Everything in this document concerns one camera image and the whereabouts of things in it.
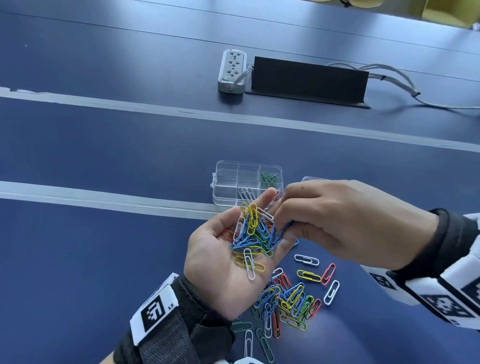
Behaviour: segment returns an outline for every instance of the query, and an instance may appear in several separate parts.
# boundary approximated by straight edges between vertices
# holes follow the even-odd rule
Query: left hand
[[[253,203],[266,208],[276,197],[276,190],[269,188]],[[273,206],[270,214],[278,208]],[[234,262],[231,242],[223,231],[234,231],[241,208],[233,207],[207,221],[193,232],[188,240],[187,257],[183,274],[196,288],[200,296],[223,317],[233,320],[248,309],[267,284],[273,270],[290,251],[295,240],[283,239],[274,250],[272,258],[264,254],[254,255],[254,261],[265,266],[264,272],[255,272],[249,280],[247,270]]]

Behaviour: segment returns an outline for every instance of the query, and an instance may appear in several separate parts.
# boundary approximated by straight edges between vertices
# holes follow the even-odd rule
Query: hand
[[[305,181],[287,186],[275,224],[294,223],[285,239],[305,238],[331,254],[391,270],[429,243],[438,216],[359,181]]]
[[[269,188],[254,203],[259,208],[266,208],[275,197],[276,190]],[[269,213],[273,214],[275,209],[270,209]],[[283,239],[275,247],[272,258],[264,254],[254,255],[255,263],[263,264],[265,271],[255,272],[255,279],[249,280],[247,270],[234,262],[231,242],[222,235],[226,229],[235,230],[240,213],[240,207],[233,207],[195,230],[188,240],[183,269],[185,278],[200,296],[229,320],[240,316],[256,301],[272,271],[295,243],[295,240]]]

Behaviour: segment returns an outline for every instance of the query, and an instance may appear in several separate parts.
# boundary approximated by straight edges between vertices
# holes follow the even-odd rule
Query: cable
[[[345,66],[348,68],[351,68],[353,70],[358,70],[358,71],[369,71],[369,70],[388,70],[397,73],[398,75],[402,76],[402,78],[405,79],[407,84],[403,83],[402,81],[396,79],[395,77],[387,76],[385,74],[379,74],[379,73],[369,73],[368,78],[373,78],[377,79],[380,81],[387,81],[395,86],[400,87],[401,89],[407,91],[415,100],[417,100],[419,103],[425,106],[429,106],[432,108],[439,108],[439,109],[456,109],[456,110],[480,110],[480,106],[448,106],[448,105],[439,105],[439,104],[433,104],[431,102],[426,102],[423,100],[420,100],[418,96],[420,96],[421,92],[418,91],[415,88],[415,84],[413,81],[403,73],[402,71],[398,70],[395,67],[389,66],[387,64],[381,64],[381,63],[373,63],[373,64],[367,64],[365,66],[361,67],[355,67],[352,66],[351,64],[344,63],[344,62],[333,62],[326,64],[326,66]]]
[[[238,76],[238,78],[235,80],[235,82],[232,84],[232,86],[228,89],[229,91],[233,90],[233,88],[238,85],[240,82],[242,82],[242,80],[247,77],[247,75],[253,71],[253,66],[248,66],[247,69],[245,71],[243,71],[243,73]]]

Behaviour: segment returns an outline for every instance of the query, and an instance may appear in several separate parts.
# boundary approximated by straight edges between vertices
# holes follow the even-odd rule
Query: white tape strip
[[[213,204],[4,181],[0,181],[0,198],[200,220],[209,220],[228,209]]]
[[[355,136],[359,138],[386,140],[390,142],[414,144],[419,146],[433,146],[465,150],[480,153],[480,145],[472,143],[456,142],[451,140],[425,138],[421,136],[378,132],[375,130],[349,128],[346,126],[317,124],[314,122],[269,118],[265,116],[229,114],[224,112],[173,108],[169,106],[138,104],[135,102],[105,100],[72,95],[51,94],[48,92],[32,92],[27,90],[10,91],[6,87],[0,87],[0,97],[15,98],[20,100],[52,102],[65,105],[86,106],[90,108],[112,109],[123,111],[143,112],[147,114],[169,115],[181,118],[215,120],[224,122],[236,122],[241,124],[265,125],[279,128],[307,130],[319,133]]]

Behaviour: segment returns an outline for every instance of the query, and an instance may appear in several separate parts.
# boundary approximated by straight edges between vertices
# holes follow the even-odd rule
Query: power strip
[[[238,49],[227,49],[223,52],[220,72],[218,74],[218,90],[228,94],[242,94],[245,91],[245,75],[247,71],[247,53]]]

